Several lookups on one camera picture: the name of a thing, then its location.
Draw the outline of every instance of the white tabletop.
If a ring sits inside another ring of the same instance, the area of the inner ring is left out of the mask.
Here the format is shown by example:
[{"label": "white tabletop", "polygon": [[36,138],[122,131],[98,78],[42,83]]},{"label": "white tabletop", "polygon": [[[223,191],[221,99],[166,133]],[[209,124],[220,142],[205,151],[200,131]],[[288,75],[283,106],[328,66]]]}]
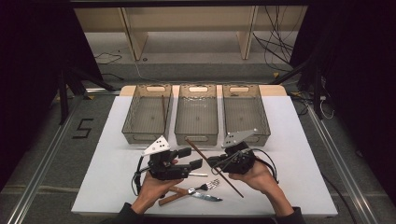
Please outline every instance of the white tabletop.
[{"label": "white tabletop", "polygon": [[[183,148],[176,144],[174,135],[177,94],[178,88],[174,87],[175,100],[168,137],[171,150]],[[131,101],[130,96],[116,97],[72,212],[82,215],[115,215],[125,202],[132,203],[136,198],[131,182],[145,146],[129,145],[121,132]],[[267,152],[276,164],[279,186],[284,190],[290,203],[293,206],[300,206],[305,216],[337,215],[291,99],[288,96],[263,96],[262,101],[271,135],[264,147],[256,148]],[[224,138],[221,96],[218,97],[218,112],[218,145],[198,147],[207,157],[224,153],[219,146]],[[260,152],[255,152],[255,154],[268,161]],[[179,164],[187,164],[200,158],[193,151],[191,156],[178,160]],[[143,160],[143,166],[146,166],[148,160],[149,158]],[[209,176],[190,176],[179,186],[186,189],[199,187],[205,182],[218,178],[220,185],[207,193],[220,197],[223,199],[222,202],[214,203],[186,196],[161,207],[155,204],[147,211],[147,215],[161,217],[268,217],[274,215],[275,212],[266,197],[246,184],[229,179],[244,195],[242,198],[221,179],[221,176],[212,175],[205,162],[202,168],[194,172],[207,173]]]}]

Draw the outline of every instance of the person's right hand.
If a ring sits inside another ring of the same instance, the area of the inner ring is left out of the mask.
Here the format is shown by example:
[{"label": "person's right hand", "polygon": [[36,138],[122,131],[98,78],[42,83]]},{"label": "person's right hand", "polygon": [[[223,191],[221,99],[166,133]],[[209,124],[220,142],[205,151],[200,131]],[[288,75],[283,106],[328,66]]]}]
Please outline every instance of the person's right hand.
[{"label": "person's right hand", "polygon": [[241,180],[263,194],[268,194],[279,188],[268,167],[258,161],[254,161],[253,167],[244,175],[229,174],[228,177],[234,180]]},{"label": "person's right hand", "polygon": [[244,175],[229,174],[228,177],[241,180],[251,188],[265,194],[278,217],[285,217],[294,212],[283,190],[276,183],[266,165],[254,161],[253,167]]}]

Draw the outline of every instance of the gray floor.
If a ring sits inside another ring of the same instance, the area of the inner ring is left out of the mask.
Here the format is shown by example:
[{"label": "gray floor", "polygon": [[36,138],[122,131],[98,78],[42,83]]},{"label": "gray floor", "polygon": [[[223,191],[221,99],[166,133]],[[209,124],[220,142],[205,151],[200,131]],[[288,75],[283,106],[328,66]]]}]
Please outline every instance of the gray floor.
[{"label": "gray floor", "polygon": [[[120,80],[111,75],[104,75],[105,81],[115,87],[147,83],[152,80],[174,83],[208,80],[219,83],[234,81],[268,83],[274,79],[274,72],[278,72],[264,63],[263,50],[255,41],[252,44],[249,60],[241,60],[236,38],[230,33],[150,34],[142,56],[142,59],[146,58],[147,60],[140,60],[137,63],[139,73],[136,66],[128,60],[130,56],[128,56],[129,52],[122,35],[87,34],[87,37],[90,39],[92,51],[96,55],[100,52],[122,54],[122,60],[100,65],[103,73],[111,73],[124,78],[124,80]],[[104,45],[101,41],[110,42],[111,45]],[[270,62],[271,56],[267,56],[268,62]],[[285,64],[275,63],[280,68],[289,69]],[[294,77],[284,83],[287,91],[297,91],[295,87],[297,80],[298,77]],[[87,88],[96,87],[89,82],[86,82],[85,85]],[[83,100],[77,108],[59,151],[41,183],[23,223],[98,223],[104,219],[103,217],[82,217],[70,212],[115,98],[114,94],[92,93],[91,95],[92,99]],[[296,113],[304,111],[305,105],[298,101],[294,101],[294,105]],[[325,105],[324,109],[332,111],[328,105]],[[34,176],[52,137],[59,128],[60,114],[60,103],[54,99],[46,122],[40,127],[35,142],[26,152],[0,194],[0,223],[7,223],[14,205]],[[305,114],[299,118],[319,169],[341,191],[357,222],[363,223],[311,116]],[[92,130],[88,138],[74,139],[73,136],[84,134],[77,130],[82,119],[92,119],[83,123],[83,125],[87,125],[84,127],[90,127]],[[332,119],[325,119],[324,123],[338,150],[347,161],[347,167],[373,209],[378,223],[396,223],[395,206],[376,181],[365,160],[356,154],[357,148],[349,138],[342,121],[334,116]],[[326,184],[339,215],[329,218],[306,217],[307,223],[353,223],[341,197],[333,187]]]}]

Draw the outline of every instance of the storage bin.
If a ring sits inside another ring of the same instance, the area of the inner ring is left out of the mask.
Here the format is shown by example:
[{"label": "storage bin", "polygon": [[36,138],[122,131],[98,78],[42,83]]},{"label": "storage bin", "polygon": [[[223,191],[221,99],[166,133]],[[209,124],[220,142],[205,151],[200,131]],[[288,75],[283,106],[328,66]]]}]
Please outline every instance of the storage bin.
[{"label": "storage bin", "polygon": [[216,85],[180,85],[177,101],[175,136],[178,145],[215,146],[218,142],[219,119]]},{"label": "storage bin", "polygon": [[122,133],[129,144],[151,144],[168,136],[172,110],[171,85],[137,85]]},{"label": "storage bin", "polygon": [[257,129],[249,146],[263,147],[271,134],[258,85],[223,85],[224,126],[227,133]]}]

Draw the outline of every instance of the metal frame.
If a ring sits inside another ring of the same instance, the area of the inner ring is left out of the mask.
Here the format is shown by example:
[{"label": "metal frame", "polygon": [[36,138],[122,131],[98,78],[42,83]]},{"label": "metal frame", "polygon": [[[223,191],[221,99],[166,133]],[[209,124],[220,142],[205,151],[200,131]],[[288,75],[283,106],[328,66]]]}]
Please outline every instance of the metal frame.
[{"label": "metal frame", "polygon": [[343,181],[352,202],[355,204],[355,207],[358,210],[361,220],[365,224],[379,223],[373,209],[371,208],[371,205],[367,201],[366,197],[361,191],[361,188],[359,187],[358,183],[350,172],[346,161],[343,159],[341,153],[337,148],[337,145],[332,140],[332,136],[327,130],[323,120],[318,119],[318,117],[315,115],[315,111],[312,109],[311,106],[308,106],[308,111],[309,116],[314,122],[320,138],[323,141],[323,144],[329,152],[329,156],[334,163],[337,173],[340,175],[341,180]]},{"label": "metal frame", "polygon": [[69,128],[70,121],[73,118],[79,104],[82,102],[82,99],[83,96],[77,96],[73,100],[73,104],[71,105],[71,111],[69,116],[64,121],[64,124],[59,126],[58,131],[53,137],[52,142],[50,143],[46,154],[44,155],[37,169],[35,170],[35,174],[33,175],[29,184],[26,186],[26,189],[22,194],[22,196],[20,197],[20,199],[18,200],[17,204],[15,205],[8,219],[7,222],[8,224],[23,222],[30,208],[30,205],[35,199],[35,194],[37,193],[39,186],[44,180],[44,177],[46,176],[46,173],[50,168],[50,165],[52,164],[52,161],[55,158],[62,141],[64,140],[64,136]]}]

